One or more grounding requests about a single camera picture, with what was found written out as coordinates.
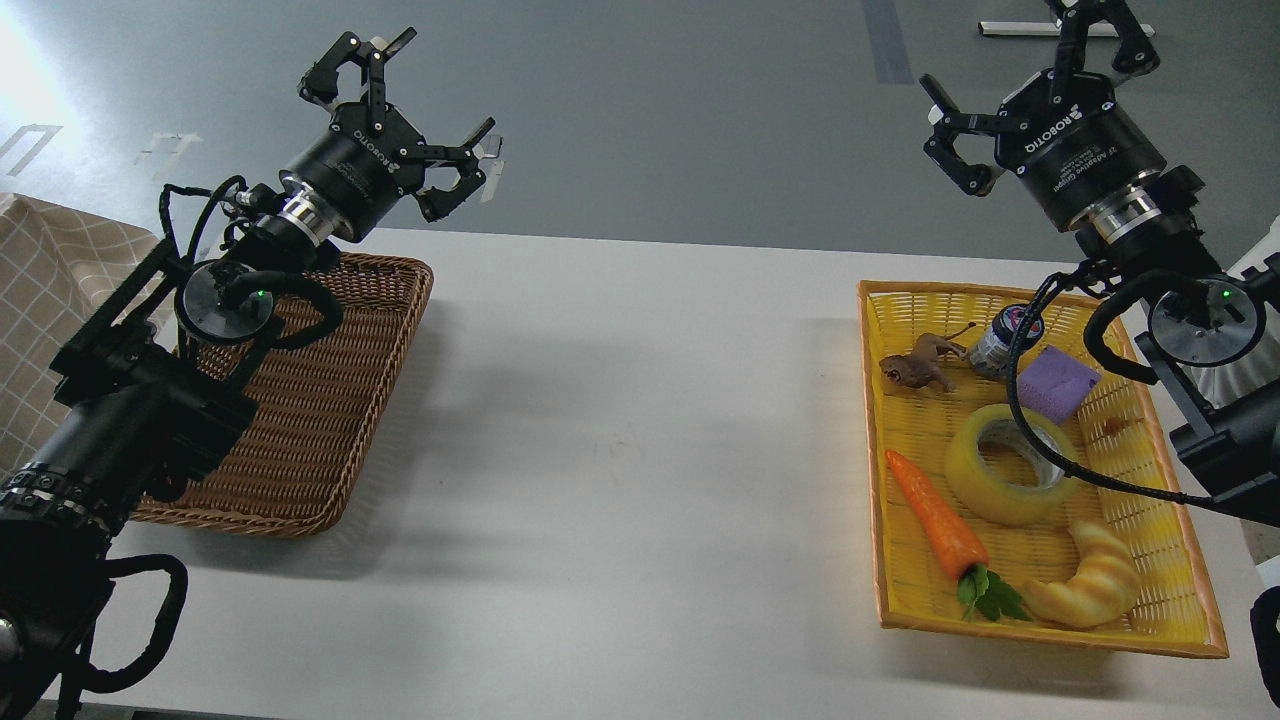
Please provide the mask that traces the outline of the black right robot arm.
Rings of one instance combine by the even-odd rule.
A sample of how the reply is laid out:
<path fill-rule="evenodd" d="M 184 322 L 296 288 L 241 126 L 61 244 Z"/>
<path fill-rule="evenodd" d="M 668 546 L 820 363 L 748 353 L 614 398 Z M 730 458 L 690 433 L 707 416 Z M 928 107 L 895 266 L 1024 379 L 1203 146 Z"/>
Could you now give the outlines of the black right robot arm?
<path fill-rule="evenodd" d="M 1053 64 L 1014 90 L 992 114 L 961 111 L 933 76 L 919 82 L 933 104 L 925 155 L 965 193 L 986 196 L 1014 173 L 1085 258 L 1048 277 L 1027 316 L 1038 319 L 1068 290 L 1098 299 L 1083 341 L 1108 373 L 1161 384 L 1184 416 L 1170 439 L 1202 496 L 1147 489 L 1066 460 L 1036 437 L 1006 370 L 1016 428 L 1069 477 L 1277 525 L 1277 382 L 1222 406 L 1194 386 L 1192 368 L 1230 366 L 1256 354 L 1277 309 L 1277 256 L 1229 275 L 1202 242 L 1194 218 L 1202 179 L 1169 167 L 1115 90 L 1160 65 L 1151 35 L 1124 1 L 1052 1 Z"/>

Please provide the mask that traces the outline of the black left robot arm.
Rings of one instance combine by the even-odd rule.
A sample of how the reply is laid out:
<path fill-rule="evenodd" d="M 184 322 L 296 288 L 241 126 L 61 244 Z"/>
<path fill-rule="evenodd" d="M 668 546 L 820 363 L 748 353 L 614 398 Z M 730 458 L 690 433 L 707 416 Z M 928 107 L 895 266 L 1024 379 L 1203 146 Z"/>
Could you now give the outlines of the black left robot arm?
<path fill-rule="evenodd" d="M 403 199 L 447 218 L 486 182 L 477 146 L 429 143 L 387 100 L 387 64 L 415 37 L 343 33 L 302 76 L 326 132 L 279 174 L 215 190 L 166 184 L 160 243 L 51 361 L 67 419 L 3 483 L 3 716 L 60 683 L 131 688 L 165 659 L 189 588 L 168 553 L 111 559 L 143 498 L 173 501 L 214 473 L 259 411 L 247 388 L 274 351 L 334 334 L 344 310 L 319 282 Z"/>

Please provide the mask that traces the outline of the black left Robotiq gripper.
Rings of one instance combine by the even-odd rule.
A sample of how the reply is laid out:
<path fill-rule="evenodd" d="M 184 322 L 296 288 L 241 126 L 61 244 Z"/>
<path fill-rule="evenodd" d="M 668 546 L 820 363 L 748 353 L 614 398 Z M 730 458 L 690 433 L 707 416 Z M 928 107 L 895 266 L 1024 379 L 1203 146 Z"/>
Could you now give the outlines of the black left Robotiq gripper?
<path fill-rule="evenodd" d="M 412 196 L 428 223 L 445 219 L 486 182 L 477 147 L 495 128 L 488 117 L 461 145 L 426 143 L 417 128 L 387 101 L 385 65 L 413 41 L 343 33 L 301 77 L 298 95 L 330 113 L 328 129 L 282 169 L 288 199 L 282 217 L 310 243 L 332 237 L 357 243 L 402 196 Z M 340 69 L 360 69 L 362 96 L 339 102 Z M 431 170 L 451 170 L 451 187 L 430 184 Z"/>

